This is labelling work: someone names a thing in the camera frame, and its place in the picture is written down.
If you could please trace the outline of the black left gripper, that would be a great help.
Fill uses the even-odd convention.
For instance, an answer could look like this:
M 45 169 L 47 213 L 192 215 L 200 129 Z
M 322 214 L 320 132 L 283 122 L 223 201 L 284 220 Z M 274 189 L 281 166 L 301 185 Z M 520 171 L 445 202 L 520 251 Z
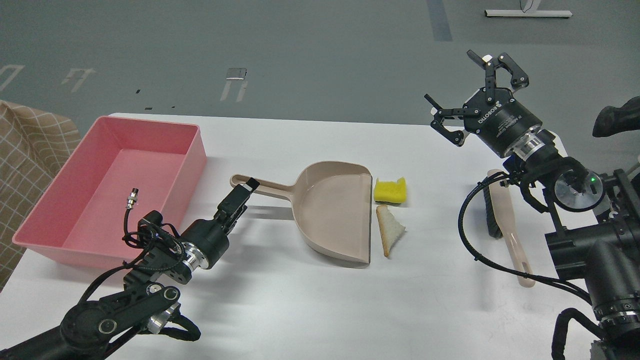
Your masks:
M 180 239 L 190 243 L 202 253 L 205 264 L 200 267 L 212 269 L 230 246 L 228 235 L 235 228 L 238 219 L 247 210 L 247 201 L 258 189 L 260 182 L 250 177 L 247 182 L 235 185 L 218 205 L 218 220 L 197 219 L 185 231 Z

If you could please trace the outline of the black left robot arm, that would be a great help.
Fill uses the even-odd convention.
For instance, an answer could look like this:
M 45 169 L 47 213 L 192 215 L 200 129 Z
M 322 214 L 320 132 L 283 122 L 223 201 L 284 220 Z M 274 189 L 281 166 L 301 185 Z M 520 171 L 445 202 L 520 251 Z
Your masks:
M 240 181 L 211 219 L 197 219 L 182 233 L 157 210 L 130 230 L 130 213 L 138 200 L 138 189 L 132 189 L 122 240 L 140 254 L 99 275 L 58 326 L 2 350 L 1 358 L 105 360 L 137 335 L 197 341 L 201 331 L 181 313 L 180 290 L 158 279 L 165 275 L 185 285 L 196 269 L 211 269 L 229 248 L 229 234 L 258 187 L 256 178 Z

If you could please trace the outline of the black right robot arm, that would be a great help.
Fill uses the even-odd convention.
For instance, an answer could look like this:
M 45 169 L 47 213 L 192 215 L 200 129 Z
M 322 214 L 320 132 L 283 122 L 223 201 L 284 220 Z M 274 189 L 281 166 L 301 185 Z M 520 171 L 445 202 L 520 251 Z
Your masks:
M 596 337 L 592 359 L 639 358 L 639 191 L 626 171 L 598 174 L 561 155 L 555 135 L 514 93 L 529 86 L 525 71 L 509 54 L 480 56 L 467 51 L 484 71 L 484 86 L 458 108 L 432 105 L 430 127 L 461 147 L 478 136 L 499 158 L 504 171 L 478 182 L 461 205 L 457 229 L 475 261 L 526 280 L 560 289 L 586 301 L 595 321 L 574 308 L 558 314 L 551 358 L 563 360 L 570 321 Z M 480 192 L 504 182 L 519 188 L 523 200 L 549 214 L 554 232 L 545 235 L 556 278 L 535 275 L 523 264 L 506 268 L 477 251 L 467 239 L 464 216 Z

